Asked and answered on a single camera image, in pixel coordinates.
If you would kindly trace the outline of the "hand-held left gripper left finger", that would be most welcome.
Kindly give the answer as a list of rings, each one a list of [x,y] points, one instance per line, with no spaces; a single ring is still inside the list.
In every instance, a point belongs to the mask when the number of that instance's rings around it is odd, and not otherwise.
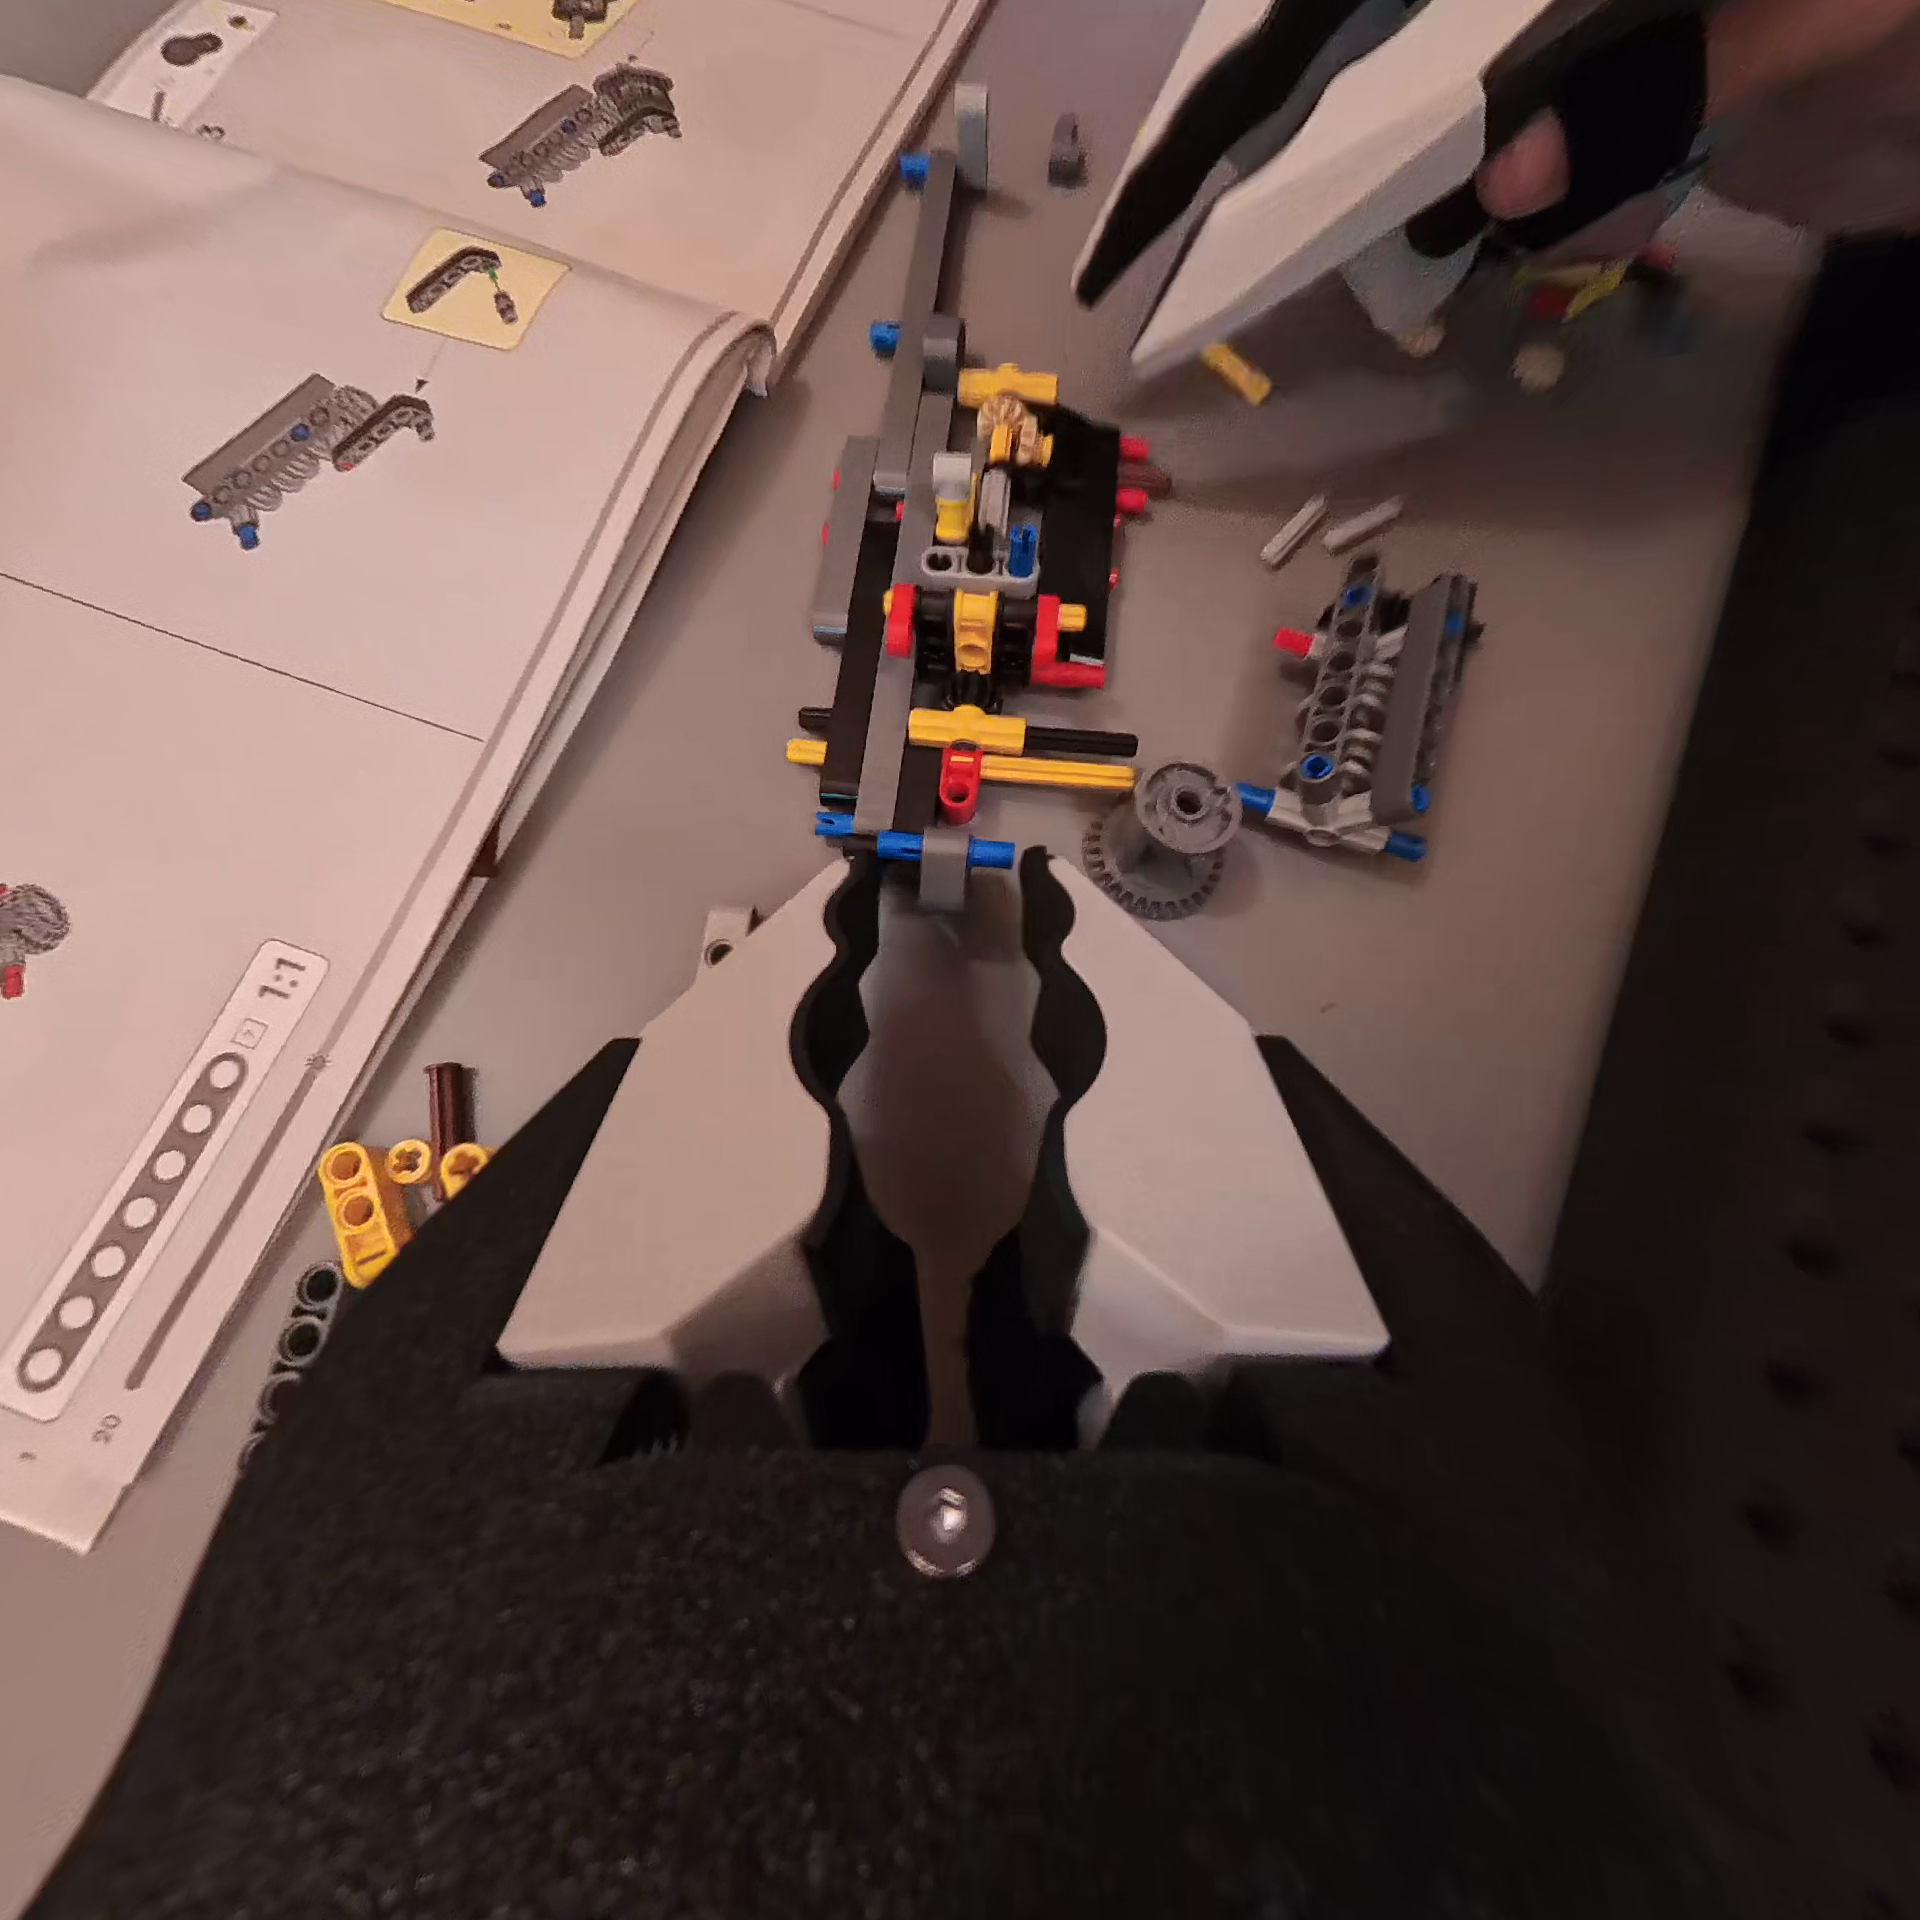
[[[845,1084],[882,866],[830,861],[641,1033],[501,1335],[525,1370],[753,1378],[818,1448],[921,1448],[919,1265]]]

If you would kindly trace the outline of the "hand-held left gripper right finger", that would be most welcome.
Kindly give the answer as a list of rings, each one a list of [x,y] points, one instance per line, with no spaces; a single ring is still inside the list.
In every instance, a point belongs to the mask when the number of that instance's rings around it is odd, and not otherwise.
[[[1078,1448],[1148,1378],[1371,1362],[1388,1327],[1261,1033],[1080,867],[1020,853],[1053,1092],[973,1279],[973,1429]]]

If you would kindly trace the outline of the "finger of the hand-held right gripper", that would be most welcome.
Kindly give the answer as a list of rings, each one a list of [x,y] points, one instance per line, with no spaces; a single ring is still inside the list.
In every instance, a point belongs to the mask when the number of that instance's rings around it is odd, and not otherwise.
[[[1326,276],[1349,278],[1377,329],[1397,337],[1424,327],[1481,240],[1421,255],[1408,222],[1476,180],[1486,159],[1483,73],[1549,6],[1421,3],[1342,69],[1275,157],[1206,192],[1140,255],[1179,233],[1132,337],[1132,370],[1155,378],[1197,360]]]
[[[1075,262],[1075,299],[1096,308],[1206,192],[1279,156],[1329,85],[1421,9],[1421,1],[1204,3]]]

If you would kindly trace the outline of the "pile of lego pins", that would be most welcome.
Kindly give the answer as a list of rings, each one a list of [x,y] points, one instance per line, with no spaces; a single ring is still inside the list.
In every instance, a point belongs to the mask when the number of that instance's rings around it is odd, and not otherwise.
[[[1563,383],[1599,314],[1620,337],[1664,339],[1687,319],[1689,290],[1675,245],[1653,240],[1631,254],[1524,260],[1509,270],[1507,293],[1516,319],[1507,367],[1541,398]]]

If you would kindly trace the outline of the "grey lego differential gear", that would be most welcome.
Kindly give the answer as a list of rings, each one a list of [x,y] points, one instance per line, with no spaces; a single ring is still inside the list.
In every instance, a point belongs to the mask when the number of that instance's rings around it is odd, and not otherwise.
[[[1203,763],[1164,759],[1086,827],[1083,871],[1130,915],[1181,922],[1213,899],[1240,823],[1235,782]]]

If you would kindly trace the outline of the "small lego beam assembly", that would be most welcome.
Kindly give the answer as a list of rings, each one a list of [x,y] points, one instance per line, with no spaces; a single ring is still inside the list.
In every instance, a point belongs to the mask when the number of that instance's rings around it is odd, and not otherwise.
[[[1245,823],[1318,851],[1418,864],[1449,721],[1483,635],[1479,581],[1442,571],[1393,588],[1361,550],[1308,629],[1277,650],[1306,672],[1297,753],[1272,783],[1236,786]]]

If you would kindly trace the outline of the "lego chassis assembly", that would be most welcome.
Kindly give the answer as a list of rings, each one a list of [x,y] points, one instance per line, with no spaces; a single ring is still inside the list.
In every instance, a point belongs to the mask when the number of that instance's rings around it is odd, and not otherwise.
[[[885,398],[876,434],[838,457],[813,590],[832,700],[785,749],[818,778],[818,837],[912,877],[941,913],[1019,861],[976,823],[986,788],[1139,780],[1135,734],[1034,721],[1020,702],[1107,687],[1116,545],[1173,489],[1150,443],[1068,405],[1058,374],[970,353],[948,252],[992,186],[991,103],[956,85],[952,139],[899,157],[919,207],[904,303],[871,325]]]

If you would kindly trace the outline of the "pile of dark lego beams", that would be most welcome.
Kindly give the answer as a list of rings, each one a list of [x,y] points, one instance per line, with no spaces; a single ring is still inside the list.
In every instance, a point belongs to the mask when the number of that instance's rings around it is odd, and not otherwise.
[[[256,1451],[286,1424],[306,1378],[325,1354],[348,1292],[344,1267],[332,1259],[314,1262],[298,1274],[293,1307],[278,1329],[273,1364],[253,1404],[253,1427],[237,1456],[237,1475],[248,1471]]]

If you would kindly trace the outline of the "instruction booklet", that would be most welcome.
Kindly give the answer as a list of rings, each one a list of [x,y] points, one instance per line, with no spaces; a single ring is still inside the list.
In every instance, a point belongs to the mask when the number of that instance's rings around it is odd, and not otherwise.
[[[172,3],[5,76],[5,1523],[106,1530],[983,12]]]

